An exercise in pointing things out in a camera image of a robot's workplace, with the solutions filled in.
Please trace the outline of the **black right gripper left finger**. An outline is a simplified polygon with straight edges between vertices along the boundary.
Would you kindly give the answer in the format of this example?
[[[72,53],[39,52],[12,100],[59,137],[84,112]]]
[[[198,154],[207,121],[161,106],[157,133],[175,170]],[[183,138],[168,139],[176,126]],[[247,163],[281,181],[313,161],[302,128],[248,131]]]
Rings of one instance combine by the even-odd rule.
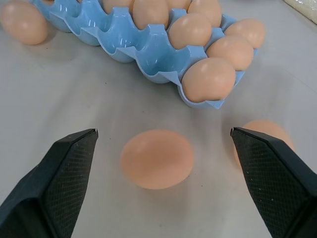
[[[0,206],[2,238],[69,238],[87,191],[98,131],[56,141]]]

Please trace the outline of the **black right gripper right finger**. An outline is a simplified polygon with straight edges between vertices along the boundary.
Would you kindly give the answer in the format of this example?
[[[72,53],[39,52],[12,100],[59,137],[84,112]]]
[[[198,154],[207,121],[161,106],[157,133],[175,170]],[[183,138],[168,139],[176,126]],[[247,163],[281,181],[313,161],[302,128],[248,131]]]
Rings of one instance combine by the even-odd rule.
[[[233,127],[251,198],[273,238],[317,236],[317,175],[281,139]]]

